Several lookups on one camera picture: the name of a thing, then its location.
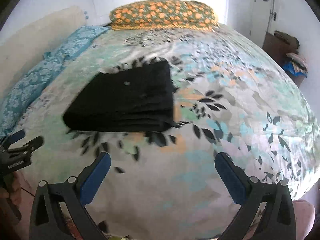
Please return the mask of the black pants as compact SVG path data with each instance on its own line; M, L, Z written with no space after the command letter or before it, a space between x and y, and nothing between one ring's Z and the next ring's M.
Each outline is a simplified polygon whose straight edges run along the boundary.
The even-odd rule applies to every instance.
M118 73L99 73L62 116L75 131L163 132L174 125L174 99L167 61Z

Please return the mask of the pink floral clothing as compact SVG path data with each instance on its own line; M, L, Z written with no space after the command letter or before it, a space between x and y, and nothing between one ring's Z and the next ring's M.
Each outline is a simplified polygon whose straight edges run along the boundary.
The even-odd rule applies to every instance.
M292 202L296 220L296 240L303 240L311 231L315 217L315 207L306 200Z

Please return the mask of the teal patterned blanket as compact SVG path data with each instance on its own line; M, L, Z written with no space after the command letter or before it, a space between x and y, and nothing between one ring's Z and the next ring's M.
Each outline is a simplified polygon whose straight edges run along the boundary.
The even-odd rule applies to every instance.
M43 60L23 75L1 104L1 137L10 134L23 112L66 68L63 64L83 53L95 38L110 30L103 26L81 26L65 42L44 53Z

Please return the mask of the floral leaf-print bedsheet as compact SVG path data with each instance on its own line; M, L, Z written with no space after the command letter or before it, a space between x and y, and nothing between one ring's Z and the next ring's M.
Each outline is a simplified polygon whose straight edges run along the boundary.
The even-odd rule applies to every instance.
M161 133L75 132L62 115L100 71L167 60L175 125ZM197 239L222 233L239 209L214 167L227 153L265 183L287 182L299 199L319 180L319 124L299 88L258 46L222 25L109 30L93 40L26 110L18 126L44 145L22 174L65 181L107 150L112 166L93 202L96 222L136 239Z

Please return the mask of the pile of clothes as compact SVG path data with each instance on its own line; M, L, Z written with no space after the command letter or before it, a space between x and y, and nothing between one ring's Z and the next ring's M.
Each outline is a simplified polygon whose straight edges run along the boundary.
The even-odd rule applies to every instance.
M286 60L282 68L293 76L307 77L308 75L307 62L295 53L286 54Z

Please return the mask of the olive green folded cloth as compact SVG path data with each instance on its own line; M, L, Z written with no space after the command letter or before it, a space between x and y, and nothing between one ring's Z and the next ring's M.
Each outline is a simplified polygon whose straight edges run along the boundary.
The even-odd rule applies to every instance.
M289 46L291 46L293 49L298 50L300 47L300 43L297 38L294 36L291 36L287 33L281 32L281 31L274 31L274 36L277 37L278 39L282 40Z

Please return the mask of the orange floral pillow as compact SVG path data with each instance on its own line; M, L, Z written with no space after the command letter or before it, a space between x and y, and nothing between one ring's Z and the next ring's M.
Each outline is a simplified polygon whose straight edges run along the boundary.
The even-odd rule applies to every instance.
M213 31L217 14L205 3L180 0L147 0L122 5L109 14L113 30L191 29Z

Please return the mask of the white door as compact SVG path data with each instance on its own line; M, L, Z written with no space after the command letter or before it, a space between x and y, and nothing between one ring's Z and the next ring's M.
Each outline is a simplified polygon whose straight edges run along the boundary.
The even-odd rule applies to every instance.
M262 47L275 0L228 0L227 25Z

